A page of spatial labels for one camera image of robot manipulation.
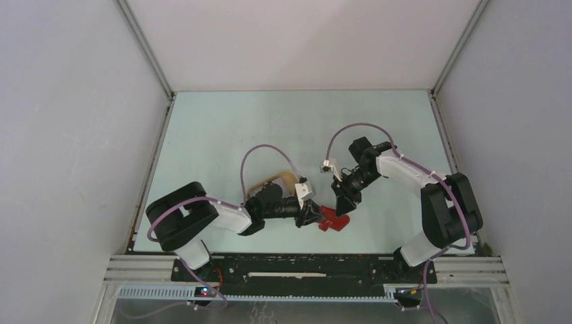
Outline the aluminium frame rail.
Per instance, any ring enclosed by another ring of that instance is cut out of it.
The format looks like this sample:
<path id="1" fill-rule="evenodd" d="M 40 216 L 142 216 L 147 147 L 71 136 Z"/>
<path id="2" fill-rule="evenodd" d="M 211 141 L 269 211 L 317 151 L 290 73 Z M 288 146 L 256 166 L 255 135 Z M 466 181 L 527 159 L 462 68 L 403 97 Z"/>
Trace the aluminium frame rail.
<path id="1" fill-rule="evenodd" d="M 168 254 L 110 258 L 93 323 L 110 323 L 121 297 L 198 300 L 373 302 L 411 305 L 432 288 L 487 288 L 502 323 L 520 323 L 498 256 L 440 256 L 403 270 L 389 254 L 216 253 L 203 278 Z"/>

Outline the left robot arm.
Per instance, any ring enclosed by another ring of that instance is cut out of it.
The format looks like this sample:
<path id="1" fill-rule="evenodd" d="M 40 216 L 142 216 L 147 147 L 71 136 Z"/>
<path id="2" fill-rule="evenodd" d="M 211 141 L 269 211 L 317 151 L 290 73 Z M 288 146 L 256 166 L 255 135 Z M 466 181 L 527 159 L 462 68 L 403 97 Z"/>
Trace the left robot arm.
<path id="1" fill-rule="evenodd" d="M 210 227 L 251 236 L 264 228 L 267 219 L 292 218 L 296 227 L 325 219 L 307 181 L 296 183 L 289 196 L 279 184 L 265 182 L 242 205 L 208 196 L 200 182 L 191 182 L 152 202 L 145 214 L 150 222 L 148 240 L 175 253 L 197 281 L 207 280 L 213 272 L 211 254 L 198 238 Z"/>

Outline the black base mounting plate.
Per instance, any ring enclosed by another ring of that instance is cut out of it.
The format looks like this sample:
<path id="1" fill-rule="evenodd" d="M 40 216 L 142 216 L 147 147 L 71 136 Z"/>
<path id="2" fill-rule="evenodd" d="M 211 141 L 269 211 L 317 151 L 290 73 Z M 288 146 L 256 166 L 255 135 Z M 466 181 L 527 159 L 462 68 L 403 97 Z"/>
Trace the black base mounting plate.
<path id="1" fill-rule="evenodd" d="M 382 298 L 437 282 L 434 265 L 405 267 L 390 254 L 216 253 L 197 276 L 226 297 Z"/>

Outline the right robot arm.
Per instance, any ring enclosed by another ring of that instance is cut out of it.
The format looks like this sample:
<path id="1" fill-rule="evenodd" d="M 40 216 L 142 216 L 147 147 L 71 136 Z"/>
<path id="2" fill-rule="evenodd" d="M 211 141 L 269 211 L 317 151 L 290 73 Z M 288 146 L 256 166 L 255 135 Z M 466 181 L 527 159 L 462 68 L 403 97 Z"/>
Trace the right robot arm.
<path id="1" fill-rule="evenodd" d="M 330 158 L 320 168 L 322 173 L 333 174 L 336 216 L 356 210 L 362 190 L 379 178 L 399 182 L 420 199 L 422 230 L 394 253 L 392 272 L 399 281 L 411 281 L 420 272 L 420 264 L 482 228 L 481 212 L 466 175 L 426 169 L 405 158 L 391 142 L 372 144 L 365 136 L 354 140 L 349 152 L 357 163 L 349 174 Z"/>

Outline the beige oval plastic tray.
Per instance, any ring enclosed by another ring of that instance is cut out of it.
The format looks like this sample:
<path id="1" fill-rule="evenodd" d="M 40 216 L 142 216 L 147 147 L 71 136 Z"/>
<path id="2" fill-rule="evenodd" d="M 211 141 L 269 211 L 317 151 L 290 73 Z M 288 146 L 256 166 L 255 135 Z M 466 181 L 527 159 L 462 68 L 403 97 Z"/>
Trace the beige oval plastic tray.
<path id="1" fill-rule="evenodd" d="M 247 198 L 251 198 L 267 183 L 277 184 L 282 190 L 282 197 L 293 196 L 295 194 L 295 185 L 299 182 L 298 177 L 289 170 L 280 171 L 269 178 L 266 178 L 247 189 Z"/>

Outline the red leather card holder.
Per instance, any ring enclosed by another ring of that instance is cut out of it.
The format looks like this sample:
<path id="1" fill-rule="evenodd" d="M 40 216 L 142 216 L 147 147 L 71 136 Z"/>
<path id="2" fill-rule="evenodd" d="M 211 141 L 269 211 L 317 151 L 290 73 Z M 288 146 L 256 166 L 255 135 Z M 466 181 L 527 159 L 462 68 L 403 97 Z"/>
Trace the red leather card holder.
<path id="1" fill-rule="evenodd" d="M 351 221 L 349 215 L 344 214 L 338 217 L 334 209 L 324 205 L 320 206 L 319 211 L 324 219 L 318 222 L 318 228 L 323 232 L 327 232 L 328 230 L 340 232 Z"/>

